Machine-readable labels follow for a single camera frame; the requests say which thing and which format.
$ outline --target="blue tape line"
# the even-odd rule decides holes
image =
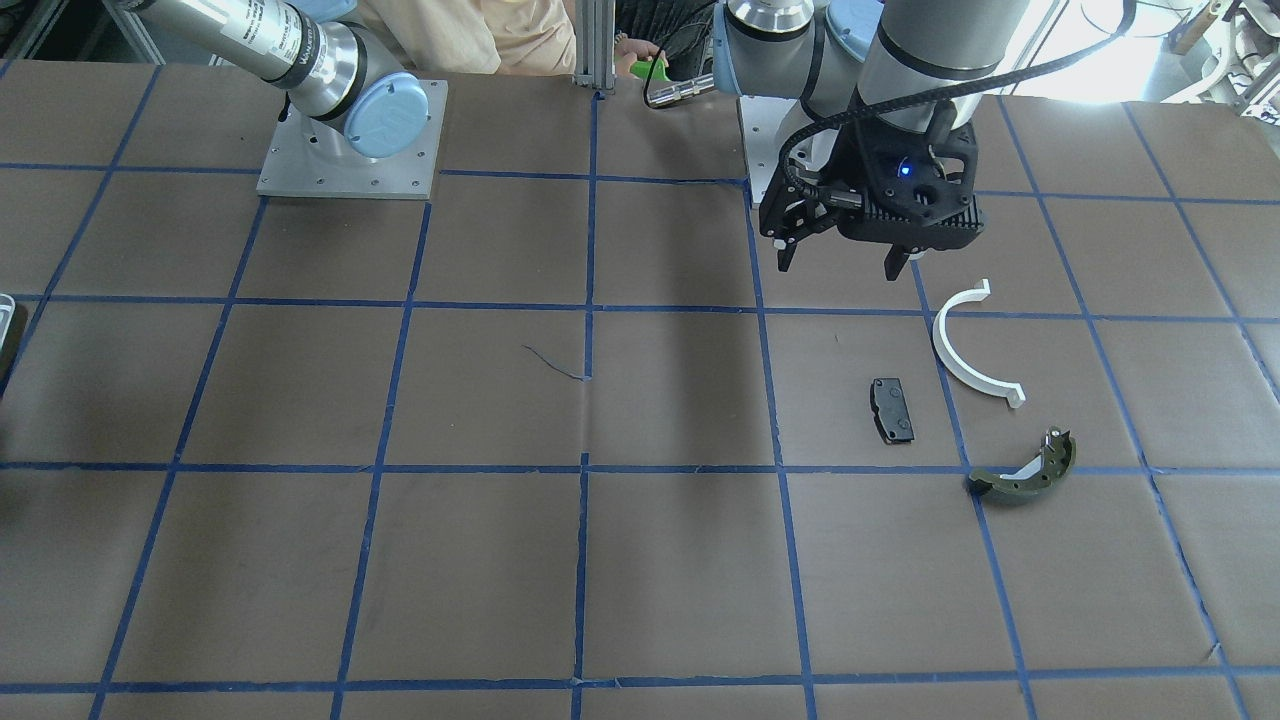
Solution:
[[[195,683],[111,683],[108,694],[165,694],[165,693],[315,693],[330,692],[334,683],[314,680],[284,680],[273,683],[195,682]]]
[[[1235,665],[1236,675],[1270,678],[1280,676],[1276,665]],[[1028,670],[1033,682],[1121,679],[1121,678],[1199,678],[1221,676],[1216,666],[1142,666],[1142,667],[1060,667]],[[928,685],[945,683],[1000,683],[1018,679],[1014,670],[961,670],[941,673],[846,673],[818,674],[815,685]],[[801,675],[722,676],[696,675],[686,678],[618,676],[618,678],[509,678],[509,679],[399,679],[399,680],[348,680],[346,692],[454,692],[454,691],[567,691],[573,688],[714,688],[753,685],[803,685]],[[88,694],[97,683],[0,683],[0,696],[27,694]],[[306,693],[332,692],[332,680],[283,680],[252,683],[244,680],[205,680],[177,683],[111,683],[108,694],[168,694],[168,693]]]
[[[1032,670],[1033,680],[1103,680],[1119,678],[1196,678],[1202,675],[1220,676],[1222,670],[1215,666],[1194,667],[1084,667],[1059,670]]]
[[[924,332],[929,336],[929,343],[933,343],[933,310],[929,307],[929,297],[924,290],[924,275],[920,274],[920,266],[916,263],[911,263],[911,277],[915,281],[915,295],[920,300],[920,313],[924,314]],[[960,457],[960,462],[965,468],[965,474],[969,473],[969,448],[964,442],[964,432],[960,429],[960,413],[956,410],[955,397],[951,395],[951,382],[947,378],[947,370],[942,366],[942,360],[934,352],[933,366],[938,373],[938,384],[942,387],[942,398],[946,400],[947,416],[951,419],[951,434],[955,438],[956,454]]]
[[[174,295],[51,295],[49,302],[100,302],[113,305],[225,305],[225,297]]]
[[[590,492],[590,454],[582,454],[582,469],[579,471],[577,501],[577,570],[573,588],[573,678],[582,679],[582,653],[586,637],[586,534],[588,501]]]
[[[765,307],[765,315],[867,315],[873,318],[919,318],[919,310],[891,307]]]
[[[1233,665],[1236,675],[1280,675],[1280,665]]]
[[[937,316],[932,309],[927,309],[929,318]],[[1005,318],[1010,320],[1083,320],[1084,315],[1076,313],[1007,313],[1001,310],[951,310],[951,318]]]
[[[598,140],[598,127],[599,119],[596,115],[598,100],[593,97],[591,100],[591,142],[595,143]],[[445,169],[440,170],[442,176],[453,177],[468,177],[468,178],[520,178],[520,179],[570,179],[570,181],[599,181],[599,182],[622,182],[622,183],[644,183],[644,184],[732,184],[742,186],[746,183],[746,178],[652,178],[640,176],[602,176],[596,172],[595,161],[595,147],[591,149],[591,169],[588,174],[582,173],[530,173],[521,170],[458,170],[458,169]]]
[[[1027,673],[1027,660],[1023,656],[1023,641],[1018,635],[1018,624],[1014,621],[1014,607],[1009,602],[1009,591],[1005,588],[1005,573],[1000,569],[1000,557],[996,555],[996,542],[991,537],[991,527],[987,524],[987,512],[982,507],[982,500],[970,496],[973,511],[978,516],[978,529],[982,533],[982,544],[987,551],[987,562],[991,565],[991,575],[996,583],[996,598],[1000,601],[1000,614],[1005,620],[1005,630],[1009,633],[1009,647],[1014,653],[1014,667],[1018,671],[1018,684],[1023,688],[1023,703],[1027,706],[1027,716],[1030,720],[1039,717],[1036,711],[1036,698],[1032,696],[1030,676]]]
[[[1187,217],[1185,209],[1183,208],[1181,202],[1178,201],[1178,193],[1174,192],[1174,186],[1169,182],[1169,176],[1165,174],[1165,170],[1160,165],[1160,160],[1156,158],[1156,154],[1152,150],[1151,143],[1147,142],[1147,136],[1143,133],[1142,126],[1134,117],[1133,109],[1128,104],[1125,104],[1124,111],[1125,115],[1129,118],[1129,124],[1133,127],[1134,133],[1138,136],[1138,141],[1142,143],[1143,150],[1147,152],[1147,158],[1151,159],[1151,164],[1156,169],[1156,174],[1160,177],[1160,182],[1165,186],[1165,191],[1169,193],[1169,197],[1174,200],[1174,206],[1178,209],[1178,214],[1183,220],[1183,225],[1190,234],[1192,242],[1196,245],[1196,250],[1197,252],[1199,252],[1201,260],[1204,263],[1204,268],[1208,270],[1210,277],[1213,279],[1213,284],[1217,287],[1219,293],[1222,296],[1222,301],[1226,304],[1226,307],[1231,313],[1231,315],[1239,318],[1239,313],[1236,313],[1235,310],[1235,304],[1231,301],[1230,295],[1228,295],[1226,292],[1226,287],[1222,284],[1222,279],[1219,277],[1217,270],[1210,261],[1208,254],[1204,251],[1204,246],[1201,243],[1199,236],[1196,233],[1196,228],[1192,227],[1190,219]],[[1276,400],[1280,401],[1280,392],[1277,392],[1275,379],[1271,377],[1271,373],[1267,370],[1266,364],[1258,355],[1257,346],[1253,343],[1253,338],[1249,336],[1248,328],[1245,328],[1243,323],[1239,324],[1239,328],[1240,328],[1240,334],[1243,336],[1244,342],[1249,348],[1249,352],[1253,355],[1254,361],[1258,364],[1258,369],[1262,372],[1263,378],[1271,386],[1272,396],[1275,396]],[[1116,391],[1116,397],[1119,398],[1120,397],[1119,386],[1115,386],[1115,391]],[[1129,424],[1130,428],[1134,428],[1133,433],[1134,437],[1137,438],[1137,429],[1135,425],[1133,424],[1133,418],[1129,415],[1128,407],[1124,405],[1123,398],[1121,398],[1121,413],[1125,423]],[[1138,445],[1138,447],[1143,465],[1149,468],[1151,464],[1147,461],[1146,454],[1140,451],[1142,447],[1140,443]],[[1178,556],[1178,562],[1181,566],[1184,577],[1187,578],[1187,584],[1192,592],[1192,597],[1196,600],[1196,606],[1199,610],[1201,621],[1204,625],[1204,632],[1208,635],[1210,642],[1213,643],[1212,647],[1216,648],[1217,662],[1219,666],[1222,669],[1222,673],[1226,675],[1228,687],[1231,689],[1231,697],[1235,701],[1235,708],[1243,720],[1249,720],[1249,711],[1244,705],[1244,697],[1240,694],[1240,687],[1239,683],[1236,683],[1235,680],[1235,674],[1231,669],[1231,662],[1228,659],[1226,648],[1222,646],[1213,619],[1208,614],[1208,606],[1204,602],[1204,596],[1201,593],[1199,584],[1196,582],[1196,575],[1192,573],[1190,564],[1187,560],[1187,552],[1183,548],[1181,538],[1179,538],[1178,529],[1174,527],[1174,520],[1169,514],[1167,506],[1165,505],[1164,492],[1160,489],[1160,484],[1156,483],[1155,474],[1148,475],[1148,484],[1151,487],[1152,497],[1156,501],[1156,507],[1160,512],[1160,518],[1165,524],[1165,532],[1169,534],[1169,541],[1174,546],[1174,553]]]
[[[84,237],[84,231],[88,229],[90,223],[93,220],[93,213],[97,210],[99,202],[102,201],[102,196],[106,193],[108,183],[111,182],[113,169],[119,165],[120,156],[124,155],[124,149],[129,145],[129,138],[133,137],[133,131],[138,127],[138,120],[142,118],[142,110],[146,109],[147,100],[151,99],[151,91],[155,90],[161,67],[163,65],[157,65],[156,69],[151,72],[151,79],[147,81],[147,86],[142,91],[142,97],[138,99],[138,105],[133,109],[133,117],[129,118],[129,124],[124,128],[120,143],[116,146],[115,154],[111,155],[110,165],[102,174],[101,182],[97,183],[97,192],[93,193],[93,199],[90,201],[88,209],[84,210],[84,217],[81,218],[81,223],[76,228],[76,233],[72,236],[70,243],[68,243],[67,250],[58,261],[58,266],[54,269],[52,277],[49,278],[49,284],[45,286],[45,292],[41,295],[41,300],[36,304],[36,310],[32,311],[31,319],[27,322],[27,329],[23,333],[22,340],[18,342],[13,363],[9,365],[8,373],[4,377],[0,377],[0,396],[4,396],[8,389],[9,380],[17,372],[18,364],[22,361],[22,356],[26,355],[27,346],[31,343],[32,336],[36,334],[40,319],[45,315],[45,309],[49,307],[49,297],[54,293],[54,288],[58,287],[59,281],[63,279],[63,273],[67,272],[67,266],[72,261],[72,255],[76,252],[76,249],[79,247],[81,240]]]
[[[1036,190],[1036,191],[1039,191],[1039,186],[1036,182],[1036,177],[1034,177],[1034,173],[1030,169],[1030,164],[1027,161],[1027,155],[1023,151],[1021,142],[1019,141],[1018,131],[1014,128],[1014,123],[1012,123],[1011,118],[1009,117],[1009,111],[1005,108],[1004,100],[1002,99],[997,99],[997,101],[1000,104],[1001,114],[1005,118],[1005,124],[1009,127],[1009,132],[1010,132],[1010,137],[1012,140],[1014,147],[1018,150],[1018,155],[1019,155],[1019,158],[1023,161],[1023,168],[1027,172],[1027,178],[1030,182],[1032,188]],[[1142,142],[1143,147],[1146,149],[1147,155],[1148,155],[1148,158],[1152,161],[1152,165],[1156,168],[1156,172],[1160,174],[1161,181],[1164,182],[1165,188],[1169,192],[1170,199],[1171,200],[1176,200],[1175,193],[1172,191],[1172,186],[1169,184],[1167,178],[1164,176],[1164,170],[1160,168],[1160,164],[1157,163],[1155,154],[1151,151],[1151,146],[1147,143],[1146,138],[1143,137],[1142,129],[1138,127],[1138,123],[1133,118],[1133,114],[1132,114],[1132,111],[1129,110],[1128,106],[1125,106],[1125,113],[1129,115],[1129,122],[1133,126],[1135,133],[1138,135],[1138,140]],[[1231,665],[1228,661],[1226,651],[1221,647],[1221,643],[1220,643],[1219,635],[1217,635],[1217,630],[1213,626],[1213,620],[1208,615],[1207,606],[1204,605],[1204,598],[1201,594],[1199,587],[1196,583],[1196,578],[1194,578],[1194,575],[1190,571],[1190,565],[1187,562],[1187,556],[1185,556],[1185,552],[1183,551],[1181,541],[1179,539],[1178,532],[1176,532],[1176,529],[1174,528],[1174,524],[1172,524],[1172,519],[1169,516],[1167,509],[1165,507],[1164,496],[1162,496],[1162,493],[1160,491],[1160,487],[1156,483],[1156,474],[1153,471],[1151,471],[1151,462],[1147,459],[1146,448],[1143,447],[1142,439],[1138,436],[1138,429],[1137,429],[1137,425],[1133,421],[1133,415],[1129,411],[1129,406],[1128,406],[1128,402],[1124,398],[1124,393],[1121,393],[1121,391],[1120,391],[1120,383],[1116,380],[1115,372],[1111,368],[1111,360],[1107,356],[1106,348],[1102,345],[1102,338],[1098,334],[1097,324],[1096,324],[1092,314],[1089,313],[1088,304],[1084,300],[1084,295],[1080,292],[1079,284],[1075,281],[1075,272],[1071,269],[1070,260],[1066,256],[1066,251],[1064,250],[1061,238],[1057,234],[1057,228],[1053,224],[1053,218],[1052,218],[1052,215],[1048,211],[1048,206],[1046,205],[1044,199],[1043,197],[1038,199],[1038,204],[1041,206],[1041,214],[1044,218],[1044,223],[1048,227],[1050,236],[1053,238],[1053,243],[1057,247],[1059,256],[1062,260],[1062,268],[1066,272],[1068,279],[1071,283],[1071,290],[1073,290],[1073,292],[1076,296],[1076,302],[1079,302],[1080,311],[1084,314],[1085,323],[1087,323],[1087,325],[1089,328],[1089,336],[1093,338],[1094,348],[1096,348],[1096,351],[1098,354],[1100,361],[1102,363],[1102,369],[1103,369],[1103,372],[1107,375],[1107,383],[1111,386],[1111,392],[1115,396],[1116,404],[1117,404],[1117,406],[1120,409],[1120,415],[1124,419],[1125,429],[1129,433],[1129,438],[1133,442],[1134,450],[1138,454],[1138,459],[1142,462],[1142,466],[1148,470],[1147,471],[1147,484],[1148,484],[1148,487],[1151,489],[1152,498],[1155,500],[1157,511],[1160,512],[1161,520],[1165,524],[1166,534],[1169,536],[1169,539],[1170,539],[1170,542],[1174,546],[1174,553],[1176,555],[1178,561],[1179,561],[1179,564],[1181,566],[1183,574],[1184,574],[1184,577],[1187,579],[1187,583],[1188,583],[1188,588],[1192,592],[1192,597],[1194,598],[1196,605],[1199,609],[1201,620],[1203,623],[1204,632],[1210,637],[1210,642],[1213,643],[1213,647],[1217,648],[1219,666],[1220,666],[1222,674],[1226,676],[1228,685],[1230,687],[1233,698],[1235,700],[1236,711],[1240,714],[1240,717],[1243,720],[1249,720],[1249,714],[1248,714],[1248,710],[1245,708],[1244,701],[1243,701],[1243,698],[1240,696],[1239,685],[1236,684],[1235,676],[1234,676],[1234,674],[1231,671]],[[1192,231],[1189,223],[1188,223],[1188,231],[1189,232]],[[1203,256],[1203,259],[1207,263],[1207,256]]]
[[[159,72],[160,70],[157,68],[156,72],[152,73],[151,85],[147,86],[148,90],[155,85]],[[142,111],[141,106],[142,104],[140,104],[138,114]],[[118,154],[123,152],[123,150],[124,149],[122,146]],[[131,623],[133,621],[133,610],[137,607],[138,596],[142,593],[142,583],[146,579],[147,568],[151,565],[151,553],[155,551],[156,537],[160,533],[160,523],[169,506],[169,497],[173,495],[174,480],[178,477],[178,464],[182,461],[182,454],[186,451],[187,441],[191,438],[191,429],[196,423],[196,414],[200,410],[200,402],[204,398],[205,388],[209,386],[209,375],[212,373],[214,360],[218,356],[218,348],[221,346],[223,336],[227,331],[227,320],[230,318],[232,313],[232,304],[229,300],[236,297],[236,291],[239,290],[241,281],[244,277],[244,268],[248,265],[248,258],[253,252],[253,243],[256,242],[257,232],[262,225],[262,215],[266,213],[266,205],[268,200],[265,197],[257,205],[257,213],[253,217],[253,223],[250,225],[248,237],[244,240],[244,249],[241,251],[239,263],[236,266],[236,274],[227,291],[228,302],[223,305],[218,325],[214,328],[214,334],[209,341],[209,351],[205,354],[205,364],[200,369],[196,388],[192,392],[191,402],[187,405],[187,414],[182,421],[182,430],[178,433],[178,442],[173,451],[173,459],[169,461],[164,486],[160,488],[160,497],[156,500],[156,507],[151,516],[151,525],[147,529],[146,541],[142,543],[142,555],[138,557],[138,564],[133,574],[133,582],[129,585],[129,594],[124,601],[124,610],[120,612],[120,621],[116,624],[115,637],[111,641],[111,650],[106,656],[106,665],[102,667],[100,687],[93,694],[93,705],[90,708],[88,720],[97,720],[102,714],[102,703],[106,701],[106,693],[111,683],[111,678],[115,675],[115,666],[119,662],[120,652],[124,648],[124,638],[129,632]]]
[[[41,295],[13,295],[19,301],[38,301]],[[212,296],[178,296],[178,295],[79,295],[58,293],[49,297],[49,302],[110,302],[110,304],[151,304],[151,305],[221,305],[227,302],[223,297]],[[399,300],[361,300],[361,299],[326,299],[326,297],[236,297],[233,305],[266,305],[266,306],[307,306],[307,307],[401,307]],[[413,307],[439,309],[439,310],[511,310],[511,311],[548,311],[548,313],[707,313],[726,315],[748,315],[756,310],[754,307],[737,305],[602,305],[571,302],[471,302],[447,300],[416,300]],[[918,318],[920,310],[886,309],[886,307],[765,307],[765,315],[828,315],[828,316],[886,316],[886,318]],[[927,316],[937,313],[929,310]],[[1025,311],[1000,311],[1000,310],[952,310],[951,315],[960,318],[995,318],[1012,320],[1084,320],[1079,313],[1025,313]],[[1228,318],[1228,316],[1197,316],[1197,315],[1091,315],[1094,320],[1105,322],[1132,322],[1132,323],[1226,323],[1226,324],[1280,324],[1280,318]]]
[[[78,165],[65,163],[0,163],[0,170],[77,170],[105,173],[110,165]]]
[[[819,685],[895,685],[933,683],[1000,683],[1018,680],[1014,670],[968,670],[951,673],[847,673],[815,675]]]
[[[591,378],[595,374],[595,227],[596,227],[596,190],[599,181],[596,167],[599,163],[599,135],[600,135],[600,92],[591,94],[591,127],[590,127],[590,182],[586,190],[586,313],[582,316],[582,377]]]
[[[120,165],[118,173],[172,173],[196,176],[256,176],[261,168],[183,168],[179,165]]]
[[[520,678],[502,680],[348,680],[346,692],[567,691],[571,687],[571,680],[556,678]]]
[[[1267,368],[1266,361],[1262,359],[1262,354],[1258,352],[1258,346],[1253,342],[1253,336],[1249,329],[1240,323],[1240,313],[1235,307],[1235,302],[1231,300],[1231,295],[1226,291],[1226,284],[1222,283],[1222,277],[1219,274],[1217,268],[1213,266],[1212,260],[1210,260],[1208,251],[1204,250],[1204,243],[1201,242],[1199,233],[1196,232],[1196,227],[1192,225],[1190,218],[1187,217],[1187,209],[1183,204],[1178,201],[1178,195],[1174,192],[1174,186],[1169,182],[1169,176],[1165,174],[1165,169],[1160,165],[1160,160],[1156,159],[1155,151],[1151,149],[1151,143],[1147,142],[1147,136],[1142,132],[1142,127],[1138,124],[1138,118],[1134,117],[1133,109],[1125,104],[1125,115],[1129,117],[1129,124],[1133,126],[1134,132],[1138,133],[1138,141],[1142,142],[1142,149],[1147,151],[1147,156],[1151,158],[1151,164],[1156,168],[1156,174],[1160,176],[1160,182],[1164,183],[1165,191],[1169,192],[1170,199],[1174,200],[1174,208],[1178,209],[1178,217],[1183,220],[1183,227],[1187,228],[1187,233],[1192,238],[1192,243],[1196,246],[1196,252],[1199,254],[1201,261],[1204,263],[1204,269],[1208,270],[1208,275],[1213,279],[1213,286],[1217,287],[1219,295],[1222,296],[1222,301],[1226,304],[1228,311],[1231,318],[1240,328],[1240,334],[1244,337],[1244,345],[1248,346],[1249,354],[1253,356],[1253,361],[1257,364],[1258,370],[1262,373],[1262,378],[1271,387],[1271,395],[1280,402],[1280,387],[1276,386],[1275,375]]]
[[[88,694],[97,683],[0,683],[3,694]]]
[[[750,685],[804,685],[801,675],[755,675],[731,678],[722,675],[695,675],[691,678],[613,678],[604,680],[614,688],[732,688]]]
[[[1174,202],[1172,197],[1151,195],[1092,195],[1087,192],[1041,192],[1038,190],[977,190],[975,195],[993,197],[1047,197],[1057,200],[1103,200],[1112,202]],[[1280,205],[1280,200],[1245,200],[1238,197],[1179,197],[1179,202],[1197,205]]]
[[[915,279],[915,292],[920,299],[920,310],[924,313],[924,331],[933,337],[933,323],[937,322],[933,318],[933,313],[929,307],[928,292],[924,287],[924,275],[920,274],[920,266],[918,263],[911,263],[911,277]],[[969,448],[965,445],[964,432],[960,427],[960,413],[956,409],[955,396],[951,392],[951,379],[947,377],[946,368],[942,365],[942,360],[934,354],[933,357],[934,369],[938,373],[938,384],[942,388],[942,400],[946,402],[947,416],[951,420],[951,433],[956,443],[956,454],[960,456],[960,462],[964,465],[964,475],[969,474],[972,464],[969,461]],[[1014,610],[1009,602],[1009,592],[1005,588],[1005,574],[1000,569],[1000,557],[996,555],[996,543],[991,537],[991,528],[987,525],[987,514],[982,509],[982,501],[977,497],[970,497],[973,502],[974,516],[978,519],[978,530],[982,534],[982,543],[987,551],[987,564],[991,566],[991,579],[996,588],[996,598],[1000,601],[1000,612],[1005,620],[1005,632],[1009,635],[1009,648],[1014,656],[1014,669],[1018,684],[1021,688],[1023,705],[1027,707],[1027,717],[1029,720],[1038,720],[1039,715],[1036,711],[1036,698],[1032,696],[1030,679],[1027,675],[1027,662],[1023,659],[1023,643],[1021,638],[1018,635],[1018,624],[1014,623]]]
[[[582,173],[525,173],[518,170],[440,170],[440,174],[463,178],[591,179],[591,176]]]
[[[577,465],[392,465],[383,466],[385,473],[426,474],[426,475],[462,475],[462,474],[493,474],[493,475],[576,475]]]
[[[543,310],[543,311],[573,311],[586,310],[584,305],[571,302],[451,302],[440,300],[416,300],[413,307],[433,310]]]
[[[591,305],[596,313],[722,313],[727,315],[754,314],[755,307],[733,305]]]
[[[764,361],[764,396],[769,407],[769,434],[773,439],[773,464],[778,475],[778,498],[782,505],[782,530],[787,542],[787,565],[791,574],[791,600],[795,606],[796,641],[800,652],[800,676],[804,685],[808,720],[818,720],[818,700],[813,689],[813,665],[809,657],[809,623],[804,614],[804,589],[800,585],[800,557],[796,552],[795,516],[791,512],[791,487],[782,456],[782,432],[773,388],[773,364],[769,357],[769,329],[764,313],[764,284],[760,282],[760,259],[755,249],[751,223],[751,188],[742,186],[742,210],[746,217],[746,245],[751,259],[751,283],[755,292],[755,320],[760,332],[760,357]]]
[[[92,470],[102,473],[150,473],[170,468],[165,462],[77,462],[12,460],[0,462],[0,470]],[[357,474],[371,473],[372,465],[270,465],[239,462],[179,462],[179,473],[279,473],[279,474]],[[384,473],[413,475],[465,474],[544,474],[576,475],[579,465],[384,465]],[[991,468],[1016,470],[1016,468]],[[591,465],[588,471],[620,475],[695,475],[695,474],[772,474],[776,465]],[[966,474],[964,465],[785,465],[788,475],[955,475]],[[1076,465],[1080,475],[1212,475],[1212,477],[1280,477],[1280,468],[1140,468],[1123,465]]]
[[[636,176],[599,176],[600,182],[630,182],[643,184],[732,184],[742,187],[746,178],[646,178]]]
[[[390,380],[387,387],[387,409],[383,413],[383,429],[378,438],[378,452],[374,456],[374,475],[369,482],[369,510],[365,516],[365,532],[360,543],[360,560],[356,564],[356,582],[351,591],[351,606],[347,611],[347,629],[342,639],[342,655],[338,659],[338,680],[333,691],[333,705],[329,711],[332,720],[342,717],[342,703],[346,693],[347,674],[351,670],[351,655],[356,646],[356,628],[360,624],[360,607],[365,594],[365,578],[369,574],[369,553],[374,546],[374,527],[378,521],[378,500],[381,495],[383,474],[387,465],[387,446],[390,443],[392,423],[396,419],[396,398],[399,393],[399,378],[404,366],[404,348],[408,346],[410,324],[413,319],[413,296],[417,293],[419,277],[422,274],[422,258],[426,255],[426,234],[431,224],[431,205],[422,206],[422,223],[417,236],[417,250],[413,254],[413,266],[408,277],[408,290],[402,302],[399,334],[396,340],[396,357],[392,360]]]
[[[0,470],[90,470],[102,473],[163,473],[169,469],[166,462],[50,462],[10,460],[0,462]]]

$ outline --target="curved green metal part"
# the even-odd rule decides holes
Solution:
[[[993,502],[1018,505],[1047,493],[1071,471],[1075,441],[1070,430],[1050,428],[1039,455],[1016,473],[997,475],[983,468],[969,473],[965,486],[975,496]]]

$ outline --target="label on robot arm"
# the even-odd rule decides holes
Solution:
[[[229,14],[223,35],[260,55],[292,63],[302,42],[302,18],[280,0],[247,0],[242,12]]]

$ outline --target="green object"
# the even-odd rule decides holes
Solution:
[[[969,492],[984,500],[1016,505],[1036,500],[1071,471],[1075,464],[1075,441],[1070,430],[1050,428],[1044,433],[1044,443],[1039,455],[1009,475],[997,475],[991,470],[974,468],[969,473]]]
[[[653,68],[653,79],[671,82],[671,78],[667,77],[667,64],[662,60],[636,60],[631,64],[631,74],[640,79],[645,79],[649,77],[649,68],[653,65],[657,65]]]

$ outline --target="white curved plastic part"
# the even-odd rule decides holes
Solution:
[[[975,370],[973,365],[964,361],[956,348],[951,345],[951,340],[947,337],[947,313],[952,307],[963,302],[980,302],[991,295],[991,282],[987,278],[982,278],[973,290],[965,290],[951,296],[942,309],[938,310],[938,316],[933,320],[933,350],[937,351],[938,357],[942,359],[942,364],[951,370],[951,374],[956,377],[957,380],[972,387],[978,392],[984,392],[987,395],[995,395],[996,397],[1004,397],[1009,401],[1010,407],[1021,407],[1023,402],[1027,402],[1027,393],[1023,392],[1023,386],[1019,383],[1007,383],[1005,380],[997,380]]]

